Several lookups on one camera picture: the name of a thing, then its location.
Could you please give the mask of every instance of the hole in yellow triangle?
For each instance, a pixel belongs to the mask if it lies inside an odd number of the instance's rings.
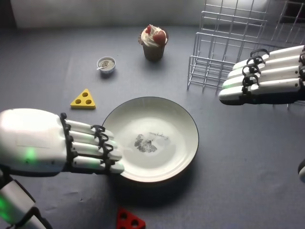
[[[85,89],[71,103],[73,109],[95,109],[94,100],[88,89]]]

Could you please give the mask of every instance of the robotic arm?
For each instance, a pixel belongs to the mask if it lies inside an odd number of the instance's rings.
[[[15,229],[51,229],[34,198],[10,175],[51,177],[60,172],[120,174],[122,154],[113,134],[99,125],[46,111],[0,113],[0,216]]]
[[[254,53],[265,52],[263,56]],[[226,105],[291,104],[305,100],[305,46],[268,52],[254,50],[234,65],[218,95]],[[305,183],[305,160],[298,174]]]

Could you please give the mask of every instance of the dish rack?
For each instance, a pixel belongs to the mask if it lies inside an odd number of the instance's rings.
[[[187,89],[191,84],[199,84],[202,90],[206,86],[218,90],[234,64],[248,59],[254,49],[271,52],[304,44],[304,3],[287,0],[252,0],[246,6],[245,0],[242,3],[237,0],[232,6],[232,1],[206,0],[189,58]],[[287,15],[292,9],[296,15]]]

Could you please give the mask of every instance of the whipped cream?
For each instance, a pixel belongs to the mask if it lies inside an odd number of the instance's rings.
[[[155,27],[153,25],[150,25],[151,26],[151,32],[150,33],[146,33],[146,29],[145,28],[142,33],[141,33],[141,40],[144,42],[144,44],[146,46],[155,46],[155,47],[159,47],[159,45],[153,40],[153,36],[155,34],[158,34],[159,31],[163,31],[164,34],[166,35],[165,31],[160,29],[159,27]]]

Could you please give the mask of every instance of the cupcake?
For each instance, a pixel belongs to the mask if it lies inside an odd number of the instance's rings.
[[[145,58],[153,62],[163,57],[167,42],[167,32],[153,25],[147,26],[139,37],[139,43],[143,46]]]

